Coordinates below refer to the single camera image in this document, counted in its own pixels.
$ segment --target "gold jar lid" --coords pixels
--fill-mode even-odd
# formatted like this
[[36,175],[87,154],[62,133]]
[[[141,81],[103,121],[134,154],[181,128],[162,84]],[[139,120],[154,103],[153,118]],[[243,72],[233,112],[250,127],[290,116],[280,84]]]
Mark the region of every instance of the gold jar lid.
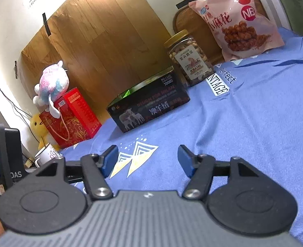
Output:
[[174,35],[173,37],[171,37],[164,43],[165,48],[170,48],[172,45],[174,45],[175,43],[177,43],[178,41],[180,41],[183,37],[186,37],[187,35],[189,35],[189,32],[186,29],[178,32],[176,35]]

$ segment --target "red circle logo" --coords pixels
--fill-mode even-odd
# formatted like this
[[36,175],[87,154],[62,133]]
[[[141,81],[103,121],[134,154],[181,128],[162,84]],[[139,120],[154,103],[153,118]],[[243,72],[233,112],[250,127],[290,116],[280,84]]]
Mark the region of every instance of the red circle logo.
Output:
[[248,21],[252,21],[256,18],[256,12],[255,12],[254,8],[250,5],[243,6],[242,10],[241,10],[241,14],[242,14],[242,17]]

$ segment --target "cardboard box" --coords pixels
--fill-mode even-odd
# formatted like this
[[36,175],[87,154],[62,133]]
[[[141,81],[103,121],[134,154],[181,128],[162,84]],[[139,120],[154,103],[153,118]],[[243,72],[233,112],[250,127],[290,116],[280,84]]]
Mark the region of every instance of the cardboard box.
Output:
[[91,139],[101,127],[101,123],[86,103],[77,88],[66,92],[54,102],[61,118],[54,118],[43,111],[39,117],[61,148],[70,147]]
[[107,111],[125,133],[189,100],[173,67],[169,67],[120,94]]

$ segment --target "mug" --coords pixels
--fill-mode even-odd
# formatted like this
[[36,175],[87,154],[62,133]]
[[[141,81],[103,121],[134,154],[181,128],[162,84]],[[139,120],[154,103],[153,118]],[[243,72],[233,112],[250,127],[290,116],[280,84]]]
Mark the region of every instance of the mug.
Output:
[[48,143],[43,147],[35,156],[35,165],[37,168],[41,167],[43,164],[47,163],[53,158],[59,157],[59,153],[53,148],[53,146]]

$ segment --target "yellow and white triangle print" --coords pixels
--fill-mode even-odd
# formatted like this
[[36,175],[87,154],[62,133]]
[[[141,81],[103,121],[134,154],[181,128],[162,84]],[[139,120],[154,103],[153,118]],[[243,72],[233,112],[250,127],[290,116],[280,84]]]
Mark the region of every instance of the yellow and white triangle print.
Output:
[[129,177],[134,171],[139,169],[157,150],[158,146],[149,145],[146,143],[136,141],[133,155],[120,152],[118,155],[117,163],[115,164],[113,171],[109,178],[115,176],[120,170],[131,162],[127,177]]

